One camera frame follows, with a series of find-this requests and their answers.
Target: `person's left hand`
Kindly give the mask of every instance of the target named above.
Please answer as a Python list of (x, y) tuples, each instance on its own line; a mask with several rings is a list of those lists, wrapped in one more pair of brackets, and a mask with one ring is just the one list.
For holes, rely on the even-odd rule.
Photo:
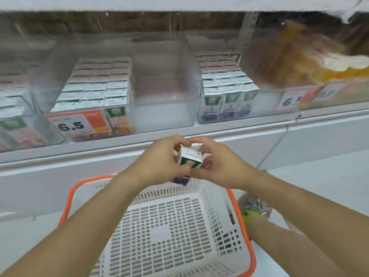
[(180, 166), (174, 160), (173, 149), (179, 151), (180, 145), (190, 147), (191, 143), (180, 135), (155, 141), (122, 173), (129, 173), (131, 177), (137, 178), (143, 188), (189, 175), (191, 165)]

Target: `basket bottom grid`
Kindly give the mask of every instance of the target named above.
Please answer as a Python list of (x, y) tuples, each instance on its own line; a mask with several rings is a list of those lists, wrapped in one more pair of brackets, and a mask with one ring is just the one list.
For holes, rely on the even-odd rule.
[(104, 277), (169, 276), (217, 257), (203, 200), (198, 193), (132, 205), (104, 253)]

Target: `upper shelf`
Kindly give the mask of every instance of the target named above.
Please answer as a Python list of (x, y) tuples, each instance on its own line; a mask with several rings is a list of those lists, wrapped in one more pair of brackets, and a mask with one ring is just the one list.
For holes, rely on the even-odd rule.
[(1, 11), (369, 11), (369, 0), (2, 0)]

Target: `shopping basket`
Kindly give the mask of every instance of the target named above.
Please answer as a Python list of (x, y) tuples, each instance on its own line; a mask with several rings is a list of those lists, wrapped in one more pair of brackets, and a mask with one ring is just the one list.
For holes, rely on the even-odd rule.
[[(114, 176), (82, 181), (69, 193), (59, 225)], [(144, 189), (131, 203), (91, 277), (247, 277), (256, 268), (230, 189), (191, 179)]]

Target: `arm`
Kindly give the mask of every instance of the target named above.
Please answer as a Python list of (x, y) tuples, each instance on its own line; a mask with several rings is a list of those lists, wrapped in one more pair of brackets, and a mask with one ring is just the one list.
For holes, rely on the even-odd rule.
[(259, 172), (227, 146), (209, 138), (190, 141), (202, 143), (201, 152), (212, 154), (203, 163), (208, 168), (193, 169), (192, 177), (255, 194), (292, 222), (348, 276), (369, 275), (369, 217)]
[(89, 276), (131, 201), (145, 187), (188, 175), (191, 167), (173, 160), (181, 136), (155, 142), (130, 167), (7, 269), (2, 277)]

